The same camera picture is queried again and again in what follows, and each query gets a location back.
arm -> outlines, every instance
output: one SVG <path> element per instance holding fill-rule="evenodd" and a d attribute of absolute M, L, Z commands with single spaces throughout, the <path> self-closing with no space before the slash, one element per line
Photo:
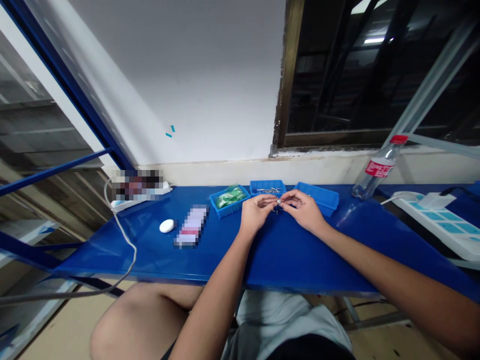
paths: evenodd
<path fill-rule="evenodd" d="M 458 355 L 480 354 L 480 305 L 335 230 L 310 196 L 292 190 L 281 199 L 280 206 L 302 227 L 345 259 L 420 328 Z"/>
<path fill-rule="evenodd" d="M 170 359 L 220 358 L 239 301 L 250 246 L 277 200 L 275 195 L 265 194 L 243 203 L 238 235 L 206 283 Z"/>

small blue storage box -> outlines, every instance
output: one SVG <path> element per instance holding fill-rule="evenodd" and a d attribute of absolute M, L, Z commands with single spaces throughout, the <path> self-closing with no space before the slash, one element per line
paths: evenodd
<path fill-rule="evenodd" d="M 244 198 L 240 201 L 234 202 L 233 204 L 222 207 L 221 209 L 217 208 L 217 205 L 215 204 L 215 199 L 218 198 L 220 195 L 225 194 L 229 187 L 227 187 L 225 190 L 222 190 L 222 191 L 219 191 L 219 192 L 216 192 L 216 193 L 210 195 L 211 205 L 215 209 L 216 214 L 218 215 L 218 217 L 220 219 L 226 217 L 227 215 L 233 214 L 233 213 L 237 212 L 238 210 L 240 210 L 242 208 L 242 203 L 245 200 L 248 200 L 248 199 L 251 198 L 249 192 L 242 185 L 238 185 L 238 187 L 241 189 L 241 191 L 246 194 L 246 198 Z"/>
<path fill-rule="evenodd" d="M 294 189 L 310 195 L 318 205 L 323 216 L 330 217 L 339 205 L 339 193 L 318 186 L 299 182 Z"/>
<path fill-rule="evenodd" d="M 284 185 L 282 180 L 253 180 L 250 181 L 250 194 L 251 196 L 257 196 L 260 194 L 268 194 L 268 192 L 258 192 L 256 193 L 256 189 L 280 189 L 280 192 L 274 192 L 272 195 L 281 197 L 283 194 L 287 192 L 287 188 Z"/>

person's right hand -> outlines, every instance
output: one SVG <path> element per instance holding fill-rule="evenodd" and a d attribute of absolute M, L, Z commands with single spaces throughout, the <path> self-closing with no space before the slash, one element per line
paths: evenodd
<path fill-rule="evenodd" d="M 292 215 L 301 227 L 315 236 L 319 237 L 324 231 L 331 229 L 311 196 L 293 189 L 284 193 L 280 200 L 279 205 L 282 209 Z"/>

white cable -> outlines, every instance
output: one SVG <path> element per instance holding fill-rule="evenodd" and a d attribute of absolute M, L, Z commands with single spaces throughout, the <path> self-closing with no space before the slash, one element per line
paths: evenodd
<path fill-rule="evenodd" d="M 391 198 L 389 198 L 388 200 L 385 200 L 385 201 L 381 202 L 381 203 L 380 203 L 380 205 L 384 205 L 384 204 L 386 204 L 386 203 L 389 203 L 389 202 L 391 202 L 392 200 L 395 200 L 395 199 L 400 199 L 400 198 L 401 198 L 401 196 L 394 196 L 394 197 L 391 197 Z"/>
<path fill-rule="evenodd" d="M 384 205 L 395 199 L 415 200 L 417 198 L 417 193 L 412 191 L 399 191 L 399 192 L 396 192 L 395 194 L 398 194 L 398 195 L 381 202 L 380 205 Z"/>
<path fill-rule="evenodd" d="M 16 296 L 6 296 L 6 297 L 0 297 L 0 308 L 5 307 L 5 306 L 12 306 L 16 304 L 21 304 L 21 303 L 29 303 L 29 302 L 34 302 L 34 301 L 41 301 L 41 300 L 54 300 L 54 299 L 76 299 L 76 298 L 85 298 L 85 297 L 90 297 L 90 296 L 95 296 L 95 295 L 100 295 L 100 294 L 105 294 L 113 289 L 115 289 L 132 271 L 135 262 L 137 262 L 137 247 L 132 244 L 130 241 L 129 237 L 125 233 L 124 228 L 120 224 L 119 218 L 117 216 L 117 213 L 115 212 L 114 208 L 109 202 L 109 198 L 107 196 L 107 186 L 111 179 L 108 179 L 105 181 L 105 186 L 103 187 L 103 196 L 105 197 L 106 203 L 108 204 L 108 207 L 110 210 L 113 212 L 113 217 L 115 217 L 116 223 L 118 224 L 118 227 L 120 228 L 120 231 L 123 235 L 123 238 L 125 239 L 126 243 L 130 245 L 133 248 L 133 260 L 128 267 L 127 272 L 112 286 L 104 288 L 103 290 L 96 290 L 96 291 L 83 291 L 83 292 L 74 292 L 74 293 L 47 293 L 47 294 L 40 294 L 40 295 L 16 295 Z"/>

thigh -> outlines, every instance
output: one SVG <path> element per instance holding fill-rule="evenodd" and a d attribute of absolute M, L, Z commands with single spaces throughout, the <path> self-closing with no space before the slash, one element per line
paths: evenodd
<path fill-rule="evenodd" d="M 93 331 L 93 360 L 160 360 L 177 339 L 202 287 L 139 282 L 105 312 Z"/>

